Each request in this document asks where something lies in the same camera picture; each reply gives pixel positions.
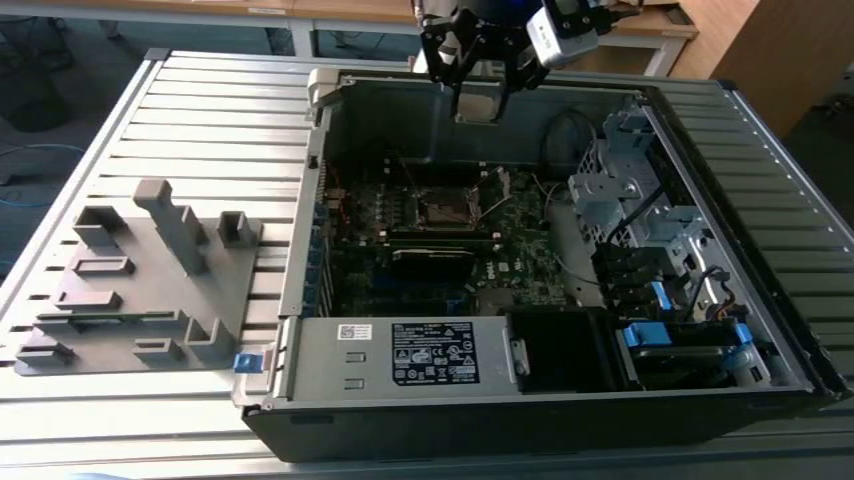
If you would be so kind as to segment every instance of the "blue cable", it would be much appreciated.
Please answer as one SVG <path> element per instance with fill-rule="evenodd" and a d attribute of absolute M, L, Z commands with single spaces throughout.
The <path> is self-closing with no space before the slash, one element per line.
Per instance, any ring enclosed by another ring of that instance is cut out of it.
<path fill-rule="evenodd" d="M 22 147 L 15 147 L 15 148 L 11 148 L 10 150 L 6 150 L 5 152 L 0 152 L 0 157 L 5 155 L 9 155 L 10 153 L 21 152 L 22 150 L 39 149 L 39 148 L 59 148 L 59 149 L 73 150 L 78 152 L 81 155 L 86 153 L 85 149 L 74 145 L 63 145 L 62 143 L 37 143 L 34 145 L 25 145 Z"/>
<path fill-rule="evenodd" d="M 18 202 L 10 202 L 9 200 L 0 200 L 0 205 L 6 205 L 7 207 L 17 207 L 17 208 L 42 208 L 42 207 L 50 207 L 51 205 L 54 205 L 54 202 L 18 203 Z"/>
<path fill-rule="evenodd" d="M 21 147 L 15 147 L 15 148 L 11 148 L 10 150 L 0 152 L 0 157 L 3 157 L 5 155 L 9 155 L 10 153 L 21 152 L 22 150 L 39 149 L 39 148 L 59 148 L 59 149 L 73 150 L 78 152 L 81 156 L 86 154 L 86 150 L 74 145 L 65 145 L 62 143 L 37 143 L 34 145 L 25 145 Z M 7 207 L 17 207 L 17 208 L 42 208 L 42 207 L 50 207 L 53 204 L 54 202 L 19 203 L 19 202 L 11 202 L 9 200 L 0 199 L 0 205 L 6 205 Z"/>

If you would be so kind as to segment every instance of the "open computer chassis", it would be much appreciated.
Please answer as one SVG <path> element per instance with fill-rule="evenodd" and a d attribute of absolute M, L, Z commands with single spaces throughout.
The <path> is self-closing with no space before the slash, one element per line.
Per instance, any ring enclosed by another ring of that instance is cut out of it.
<path fill-rule="evenodd" d="M 849 395 L 684 126 L 703 105 L 552 81 L 484 125 L 416 75 L 318 71 L 310 92 L 243 413 L 284 460 L 685 444 Z"/>

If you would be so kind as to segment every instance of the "motherboard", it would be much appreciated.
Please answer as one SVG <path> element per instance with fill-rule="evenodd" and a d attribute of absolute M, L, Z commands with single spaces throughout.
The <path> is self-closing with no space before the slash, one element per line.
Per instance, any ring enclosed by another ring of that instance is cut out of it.
<path fill-rule="evenodd" d="M 501 165 L 401 161 L 350 184 L 334 168 L 328 178 L 336 316 L 485 316 L 572 301 L 545 219 L 561 183 Z"/>

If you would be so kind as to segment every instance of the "power supply label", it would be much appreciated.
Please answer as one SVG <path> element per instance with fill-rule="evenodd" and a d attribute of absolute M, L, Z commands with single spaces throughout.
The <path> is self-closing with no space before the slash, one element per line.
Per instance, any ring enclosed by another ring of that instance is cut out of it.
<path fill-rule="evenodd" d="M 392 343 L 398 385 L 481 383 L 472 322 L 393 323 Z"/>

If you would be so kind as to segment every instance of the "aluminum extrusion table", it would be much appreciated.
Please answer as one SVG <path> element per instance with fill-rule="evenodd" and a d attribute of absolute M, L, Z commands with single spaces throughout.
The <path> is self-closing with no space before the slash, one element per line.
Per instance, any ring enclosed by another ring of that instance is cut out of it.
<path fill-rule="evenodd" d="M 133 204 L 142 177 L 169 178 L 198 216 L 242 210 L 265 221 L 242 343 L 274 339 L 285 260 L 310 124 L 306 83 L 318 66 L 358 61 L 159 52 L 131 80 L 0 289 L 0 477 L 98 472 L 130 478 L 437 475 L 492 478 L 632 467 L 636 478 L 804 478 L 854 467 L 854 403 L 767 422 L 704 445 L 550 456 L 390 463 L 288 464 L 231 402 L 230 371 L 19 377 L 13 369 L 34 312 L 75 249 L 83 206 Z M 373 63 L 370 68 L 406 70 Z M 585 79 L 601 75 L 570 75 Z M 637 77 L 609 75 L 638 83 Z M 852 232 L 737 92 L 712 82 L 650 79 L 668 95 L 839 369 L 854 377 Z"/>

